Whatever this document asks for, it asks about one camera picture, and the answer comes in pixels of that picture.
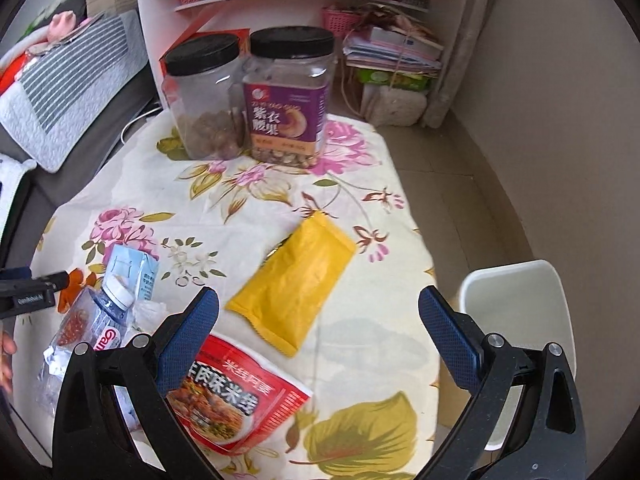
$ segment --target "black lid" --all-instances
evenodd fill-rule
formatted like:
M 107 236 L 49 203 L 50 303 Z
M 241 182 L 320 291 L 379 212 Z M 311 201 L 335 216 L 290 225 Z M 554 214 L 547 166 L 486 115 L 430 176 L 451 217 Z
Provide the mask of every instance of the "black lid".
M 174 46 L 164 55 L 169 75 L 193 75 L 223 66 L 240 55 L 238 37 L 207 34 Z
M 271 59 L 328 56 L 334 52 L 334 35 L 319 27 L 272 27 L 254 32 L 251 53 Z

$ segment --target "tablecloth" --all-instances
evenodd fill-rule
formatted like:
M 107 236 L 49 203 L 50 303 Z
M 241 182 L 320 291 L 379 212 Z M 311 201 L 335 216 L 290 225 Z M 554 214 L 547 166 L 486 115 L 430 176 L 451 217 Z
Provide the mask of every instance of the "tablecloth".
M 288 359 L 237 314 L 214 329 L 259 352 L 313 392 L 260 446 L 208 456 L 234 480 L 405 480 L 428 461 L 438 404 L 439 357 L 418 317 L 433 261 L 412 219 L 382 137 L 330 116 L 319 164 L 298 170 L 240 156 L 185 158 L 171 115 L 160 114 L 52 218 L 34 275 L 104 272 L 115 244 L 159 259 L 154 298 L 180 312 L 201 286 L 224 305 L 300 222 L 321 211 L 358 253 Z M 16 323 L 15 405 L 50 446 L 52 419 L 34 403 L 42 351 L 60 325 L 55 309 Z

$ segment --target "white bottle cap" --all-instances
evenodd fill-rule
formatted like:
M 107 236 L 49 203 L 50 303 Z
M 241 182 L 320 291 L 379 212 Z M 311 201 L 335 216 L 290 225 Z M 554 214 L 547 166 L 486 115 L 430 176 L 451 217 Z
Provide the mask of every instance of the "white bottle cap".
M 127 310 L 136 300 L 129 289 L 124 286 L 121 278 L 113 274 L 110 274 L 102 282 L 102 290 L 105 291 L 107 296 L 109 296 L 113 300 L 113 303 L 115 303 L 121 310 Z

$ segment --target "metal screw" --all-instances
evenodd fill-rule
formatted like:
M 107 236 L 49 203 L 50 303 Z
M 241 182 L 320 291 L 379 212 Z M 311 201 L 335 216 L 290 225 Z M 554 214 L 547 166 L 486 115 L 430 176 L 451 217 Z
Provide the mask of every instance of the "metal screw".
M 87 343 L 80 343 L 76 345 L 76 347 L 74 348 L 74 354 L 84 355 L 86 354 L 88 349 L 89 349 L 89 345 Z
M 558 343 L 551 343 L 549 345 L 549 351 L 553 355 L 562 355 L 562 347 Z
M 140 334 L 133 338 L 133 346 L 136 348 L 144 348 L 149 344 L 149 336 L 146 334 Z
M 494 348 L 502 348 L 504 346 L 504 339 L 499 334 L 489 334 L 486 340 Z

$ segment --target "cashew image on label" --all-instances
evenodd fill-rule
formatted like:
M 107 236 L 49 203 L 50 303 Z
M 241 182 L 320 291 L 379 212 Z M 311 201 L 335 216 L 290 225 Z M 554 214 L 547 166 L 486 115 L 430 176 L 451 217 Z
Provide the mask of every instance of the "cashew image on label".
M 290 139 L 299 137 L 305 133 L 306 118 L 302 112 L 290 108 L 285 111 L 285 115 L 289 122 L 280 124 L 278 127 L 278 133 L 283 134 L 285 137 L 289 137 Z

